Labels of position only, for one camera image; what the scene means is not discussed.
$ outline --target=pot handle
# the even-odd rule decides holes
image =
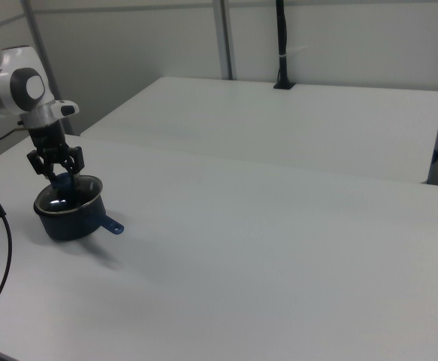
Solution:
[[[104,227],[107,231],[112,232],[114,235],[119,235],[125,229],[123,225],[113,220],[106,214],[93,214],[92,216],[88,216],[87,220]]]

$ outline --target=pot rim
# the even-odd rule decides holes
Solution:
[[[69,209],[67,211],[60,211],[60,212],[45,211],[38,206],[37,200],[42,196],[42,194],[44,194],[45,192],[49,191],[50,188],[52,188],[52,186],[49,185],[49,186],[46,186],[45,188],[42,189],[42,191],[38,194],[37,198],[35,199],[35,201],[33,203],[34,209],[37,212],[37,214],[43,215],[43,216],[61,216],[63,214],[71,214],[71,213],[78,212],[80,209],[86,208],[89,205],[91,205],[93,202],[95,202],[101,196],[101,191],[104,189],[104,184],[101,182],[101,180],[99,178],[94,177],[93,175],[79,175],[79,178],[81,178],[81,177],[91,178],[94,181],[97,181],[97,183],[100,187],[100,191],[98,192],[98,194],[95,197],[93,197],[93,199],[89,200],[87,203],[83,203],[82,205],[80,205],[76,208],[73,208],[73,209]]]

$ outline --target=white table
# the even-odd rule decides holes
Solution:
[[[438,92],[163,77],[83,136],[421,183],[437,130]]]
[[[438,187],[69,137],[125,225],[54,244],[0,156],[18,360],[438,359]],[[0,222],[0,279],[5,265]]]

